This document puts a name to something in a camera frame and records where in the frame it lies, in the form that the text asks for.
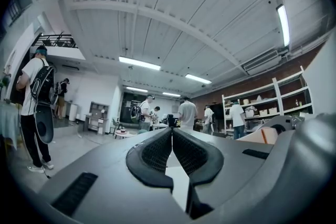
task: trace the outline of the black pants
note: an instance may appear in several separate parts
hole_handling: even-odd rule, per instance
[[[40,137],[37,135],[34,115],[21,116],[21,127],[28,152],[31,158],[33,159],[33,164],[36,167],[42,166],[40,157],[38,155],[37,146],[34,140],[35,134],[38,143],[38,148],[41,151],[43,160],[45,162],[50,162],[51,158],[49,155],[48,145],[43,143]]]

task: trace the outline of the person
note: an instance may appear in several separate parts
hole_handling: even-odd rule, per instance
[[[181,128],[193,130],[194,121],[197,117],[197,109],[189,97],[184,97],[183,100],[184,103],[182,103],[179,107],[180,116],[178,119],[181,120]]]
[[[156,106],[155,109],[152,109],[151,112],[150,112],[150,115],[151,115],[151,125],[150,125],[150,128],[149,128],[150,131],[153,130],[153,124],[157,123],[157,120],[159,118],[157,116],[157,111],[159,111],[159,110],[160,110],[160,107]]]
[[[150,115],[150,106],[149,104],[155,100],[154,96],[148,94],[146,100],[140,104],[141,108],[141,119],[139,121],[139,130],[149,131],[151,127],[151,115]]]
[[[62,119],[62,112],[64,108],[64,95],[68,92],[67,85],[70,84],[69,79],[65,79],[60,83],[61,93],[58,94],[57,104],[55,106],[55,117]]]
[[[49,155],[48,145],[43,143],[40,137],[37,135],[36,123],[34,118],[34,110],[36,101],[31,95],[30,85],[33,83],[37,73],[43,66],[48,66],[46,61],[47,49],[45,46],[39,46],[35,51],[34,58],[26,64],[22,69],[22,75],[18,78],[16,89],[23,90],[25,88],[25,100],[21,111],[21,127],[24,140],[28,152],[33,160],[33,165],[27,166],[32,172],[43,173],[43,166],[48,169],[53,169],[54,165],[51,163],[51,157]],[[38,148],[42,154],[42,160],[40,160],[35,138],[37,140]]]
[[[214,114],[214,112],[212,111],[212,109],[210,108],[209,105],[207,105],[205,107],[204,110],[204,127],[203,127],[203,133],[205,134],[211,134],[212,133],[212,115]]]
[[[245,119],[243,108],[238,102],[234,102],[230,108],[229,113],[233,120],[233,139],[242,138],[245,135]]]

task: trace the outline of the floor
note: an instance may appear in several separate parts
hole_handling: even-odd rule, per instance
[[[55,131],[57,130],[59,133],[62,133],[61,130],[71,130],[71,126],[73,130],[74,125],[74,123],[66,119],[54,122],[54,127],[57,127]],[[115,143],[116,141],[111,134],[98,136],[92,131],[83,132],[81,131],[81,124],[78,125],[78,130],[72,134],[54,135],[53,141],[49,144],[49,153],[55,168],[53,170],[46,170],[47,175],[52,177],[91,149],[101,144]],[[132,134],[138,133],[136,129],[128,129],[128,131]],[[14,178],[38,193],[49,179],[45,174],[30,172],[27,169],[28,164],[31,164],[30,158],[28,159],[23,147],[10,151],[8,166]],[[171,153],[168,159],[166,174],[172,177],[174,181],[173,197],[181,208],[185,210],[189,178],[178,162],[174,152]]]

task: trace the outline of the white ceiling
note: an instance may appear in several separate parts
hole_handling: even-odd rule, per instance
[[[212,80],[211,90],[247,77],[239,64],[283,47],[276,12],[281,1],[289,17],[291,50],[334,23],[328,0],[65,0],[60,9],[90,63],[82,63],[86,69],[119,73],[128,86],[192,94],[204,88],[186,74]],[[162,70],[130,70],[118,63],[119,56]]]

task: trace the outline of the wall-mounted air conditioner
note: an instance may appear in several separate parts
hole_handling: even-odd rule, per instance
[[[281,61],[281,55],[276,50],[270,50],[243,65],[249,75],[255,75],[276,66]]]

